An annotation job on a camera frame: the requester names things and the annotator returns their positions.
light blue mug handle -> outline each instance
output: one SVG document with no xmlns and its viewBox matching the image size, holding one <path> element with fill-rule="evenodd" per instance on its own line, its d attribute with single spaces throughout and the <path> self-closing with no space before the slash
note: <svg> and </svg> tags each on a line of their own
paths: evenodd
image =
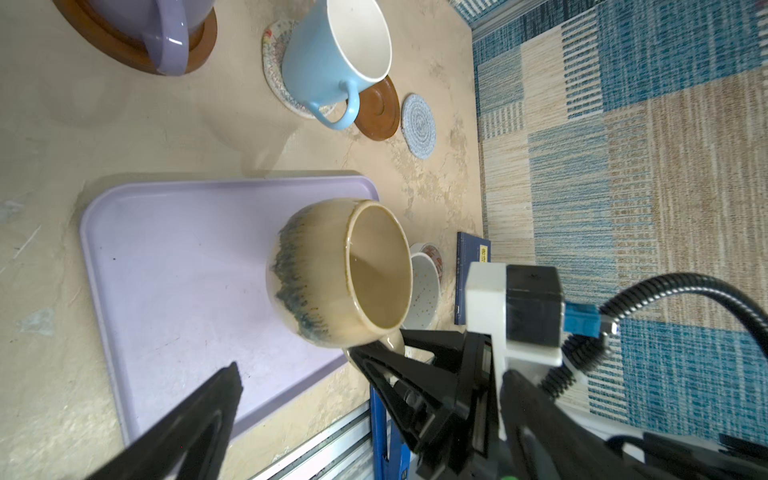
<svg viewBox="0 0 768 480">
<path fill-rule="evenodd" d="M 355 121 L 357 114 L 360 112 L 360 93 L 357 91 L 357 84 L 352 80 L 342 80 L 339 86 L 346 91 L 349 97 L 346 111 L 339 120 L 328 120 L 325 115 L 320 113 L 320 106 L 315 102 L 306 102 L 304 104 L 323 125 L 333 130 L 344 130 Z"/>
<path fill-rule="evenodd" d="M 160 14 L 153 35 L 144 45 L 154 66 L 164 75 L 183 75 L 189 59 L 189 30 L 183 0 L 155 0 Z"/>
</svg>

black flexible conduit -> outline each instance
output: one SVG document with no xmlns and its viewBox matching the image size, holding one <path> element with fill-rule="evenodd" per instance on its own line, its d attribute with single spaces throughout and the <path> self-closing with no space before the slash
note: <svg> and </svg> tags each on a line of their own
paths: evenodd
<svg viewBox="0 0 768 480">
<path fill-rule="evenodd" d="M 768 359 L 768 315 L 765 310 L 735 286 L 713 276 L 699 273 L 655 276 L 619 292 L 603 303 L 600 313 L 621 320 L 658 299 L 679 293 L 704 295 L 724 306 L 744 325 Z M 608 354 L 605 336 L 595 339 L 571 335 L 561 350 L 568 361 L 582 372 L 594 369 Z M 539 387 L 556 399 L 574 382 L 574 373 L 564 364 L 550 369 Z"/>
</svg>

tray rim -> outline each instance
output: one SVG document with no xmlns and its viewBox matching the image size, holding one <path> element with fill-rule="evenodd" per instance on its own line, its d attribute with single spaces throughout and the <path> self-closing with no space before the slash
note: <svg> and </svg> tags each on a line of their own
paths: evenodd
<svg viewBox="0 0 768 480">
<path fill-rule="evenodd" d="M 98 213 L 98 210 L 102 208 L 104 202 L 107 202 L 110 200 L 111 197 L 114 197 L 116 195 L 119 196 L 119 193 L 123 190 L 130 190 L 134 188 L 147 188 L 147 189 L 162 189 L 163 187 L 202 187 L 207 185 L 250 185 L 250 186 L 258 186 L 260 184 L 294 184 L 294 183 L 309 183 L 309 182 L 323 182 L 323 181 L 357 181 L 362 182 L 366 184 L 366 186 L 369 188 L 371 192 L 372 200 L 379 201 L 379 191 L 376 189 L 376 185 L 373 183 L 373 180 L 370 178 L 361 175 L 361 174 L 351 174 L 351 175 L 316 175 L 313 177 L 273 177 L 273 178 L 233 178 L 233 179 L 222 179 L 222 180 L 159 180 L 159 181 L 141 181 L 141 182 L 127 182 L 125 184 L 116 185 L 114 187 L 109 187 L 107 190 L 103 191 L 99 195 L 96 196 L 85 208 L 83 211 L 83 214 L 80 217 L 80 226 L 78 228 L 78 234 L 80 235 L 80 248 L 83 253 L 83 261 L 85 263 L 85 269 L 86 274 L 88 275 L 88 288 L 91 291 L 91 302 L 93 303 L 94 307 L 94 315 L 96 316 L 96 321 L 99 328 L 99 336 L 101 337 L 101 346 L 104 350 L 104 359 L 107 363 L 107 373 L 109 376 L 109 384 L 110 384 L 110 390 L 112 391 L 112 399 L 114 400 L 114 406 L 115 410 L 118 414 L 118 423 L 120 424 L 120 434 L 123 438 L 123 444 L 128 447 L 132 442 L 134 442 L 136 439 L 139 439 L 141 435 L 139 435 L 136 439 L 131 440 L 128 435 L 128 426 L 126 422 L 126 416 L 125 416 L 125 410 L 123 405 L 123 399 L 121 398 L 120 389 L 118 388 L 118 378 L 116 375 L 116 370 L 114 366 L 114 357 L 113 357 L 113 347 L 111 345 L 112 338 L 110 335 L 108 335 L 107 332 L 107 326 L 104 323 L 104 310 L 103 306 L 101 305 L 101 298 L 99 297 L 98 288 L 97 288 L 97 282 L 96 282 L 96 271 L 94 269 L 94 261 L 92 257 L 92 252 L 90 245 L 88 243 L 88 225 L 90 222 L 92 222 L 92 217 Z M 333 360 L 332 362 L 329 362 L 327 365 L 325 365 L 324 368 L 321 369 L 323 372 L 321 379 L 328 376 L 331 372 L 338 369 L 340 366 L 343 366 L 347 362 L 346 357 L 343 353 L 339 354 L 339 358 L 336 360 Z M 290 392 L 291 390 L 295 389 L 298 385 L 301 385 L 301 382 L 291 386 L 288 388 L 286 392 Z M 294 400 L 298 395 L 301 394 L 301 392 L 298 392 L 296 395 L 292 395 L 286 403 L 283 405 L 287 405 L 292 400 Z M 269 402 L 265 403 L 264 405 L 267 406 L 269 403 L 273 402 L 274 400 L 270 400 Z M 253 424 L 247 425 L 244 428 L 240 426 L 238 428 L 238 423 L 236 422 L 232 429 L 232 435 L 230 436 L 230 441 L 237 437 L 238 435 L 245 433 L 249 429 L 253 428 L 254 426 L 258 425 L 258 422 L 263 421 L 266 419 L 269 415 L 272 415 L 275 413 L 277 409 L 273 409 L 270 412 L 268 412 L 266 415 L 262 416 L 259 420 L 256 420 Z M 259 412 L 260 408 L 253 410 L 252 412 L 248 412 L 240 421 L 242 422 L 245 419 L 248 419 L 250 417 L 253 417 Z"/>
</svg>

beige ceramic mug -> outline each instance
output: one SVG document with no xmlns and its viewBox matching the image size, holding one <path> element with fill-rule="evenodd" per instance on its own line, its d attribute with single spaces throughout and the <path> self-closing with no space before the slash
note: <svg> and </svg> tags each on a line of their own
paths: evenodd
<svg viewBox="0 0 768 480">
<path fill-rule="evenodd" d="M 294 214 L 266 277 L 284 323 L 318 346 L 348 348 L 387 336 L 411 303 L 406 236 L 374 200 L 337 198 Z"/>
</svg>

purple mug handle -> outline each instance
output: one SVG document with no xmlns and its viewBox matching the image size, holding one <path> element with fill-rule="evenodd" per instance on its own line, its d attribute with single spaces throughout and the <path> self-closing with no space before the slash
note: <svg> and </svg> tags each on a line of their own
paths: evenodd
<svg viewBox="0 0 768 480">
<path fill-rule="evenodd" d="M 158 18 L 144 33 L 144 46 L 161 74 L 183 75 L 189 58 L 189 29 L 183 0 L 155 0 Z"/>
</svg>

